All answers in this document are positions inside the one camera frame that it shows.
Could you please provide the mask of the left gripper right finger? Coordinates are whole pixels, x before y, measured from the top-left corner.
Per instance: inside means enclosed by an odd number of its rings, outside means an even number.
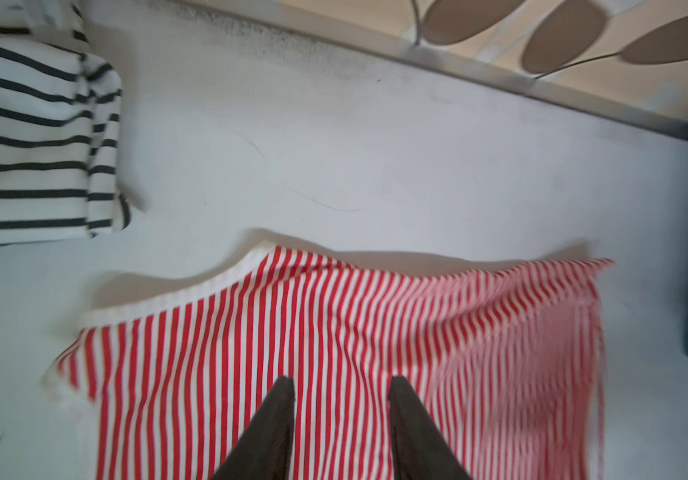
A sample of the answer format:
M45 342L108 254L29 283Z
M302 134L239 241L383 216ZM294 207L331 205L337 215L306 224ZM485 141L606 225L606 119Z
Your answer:
M388 400L395 479L472 479L407 378L392 377Z

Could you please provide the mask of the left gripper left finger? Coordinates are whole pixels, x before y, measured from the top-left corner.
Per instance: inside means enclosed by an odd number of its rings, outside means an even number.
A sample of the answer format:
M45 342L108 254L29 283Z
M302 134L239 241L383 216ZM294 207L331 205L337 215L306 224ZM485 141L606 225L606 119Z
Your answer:
M211 479L288 479L294 430L294 382L281 376Z

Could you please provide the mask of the red white striped tank top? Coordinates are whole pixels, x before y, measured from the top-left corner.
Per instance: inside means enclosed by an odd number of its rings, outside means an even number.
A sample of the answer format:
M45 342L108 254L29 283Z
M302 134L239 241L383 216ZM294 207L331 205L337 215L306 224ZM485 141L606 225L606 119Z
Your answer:
M393 475L407 379L475 479L584 479L606 259L415 277L262 244L194 286L87 314L44 383L84 479L205 479L276 380L294 479Z

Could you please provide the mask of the black white striped tank top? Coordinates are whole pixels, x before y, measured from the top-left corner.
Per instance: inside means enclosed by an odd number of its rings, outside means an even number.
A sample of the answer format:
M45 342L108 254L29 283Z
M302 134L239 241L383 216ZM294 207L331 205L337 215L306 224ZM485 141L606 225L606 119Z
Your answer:
M0 246L130 225L117 180L122 96L78 2L0 1Z

